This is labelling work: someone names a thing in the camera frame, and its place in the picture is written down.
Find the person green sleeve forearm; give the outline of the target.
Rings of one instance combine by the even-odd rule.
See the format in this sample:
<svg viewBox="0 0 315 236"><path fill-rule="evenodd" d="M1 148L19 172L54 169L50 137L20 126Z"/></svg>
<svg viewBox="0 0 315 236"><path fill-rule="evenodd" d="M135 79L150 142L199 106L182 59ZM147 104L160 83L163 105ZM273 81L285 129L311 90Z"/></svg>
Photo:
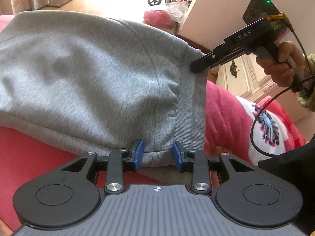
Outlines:
<svg viewBox="0 0 315 236"><path fill-rule="evenodd" d="M310 54L308 56L308 60L312 68L312 72L314 73L314 54ZM311 76L307 63L305 63L305 66L302 67L302 69L300 70L303 72L305 78L308 78ZM314 95L315 95L314 80L309 80L307 82L307 88L297 93L297 99L301 106L303 106L304 108L308 109L311 112L314 112L314 109L315 109L315 99L314 99L315 96Z"/></svg>

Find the person right hand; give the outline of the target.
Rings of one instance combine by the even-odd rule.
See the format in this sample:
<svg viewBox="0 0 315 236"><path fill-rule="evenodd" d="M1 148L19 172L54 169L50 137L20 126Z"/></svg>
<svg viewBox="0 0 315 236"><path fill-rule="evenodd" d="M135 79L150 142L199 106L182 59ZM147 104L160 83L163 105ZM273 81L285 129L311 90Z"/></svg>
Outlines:
<svg viewBox="0 0 315 236"><path fill-rule="evenodd" d="M305 78L311 77L314 71L314 62L303 55L302 51L291 41L285 41L279 45L278 61L274 63L270 59L263 59L256 57L256 62L263 68L266 75L271 76L273 82L279 87L289 87L294 80L294 69L290 68L286 63L288 58L291 57L296 64L296 67L303 74Z"/></svg>

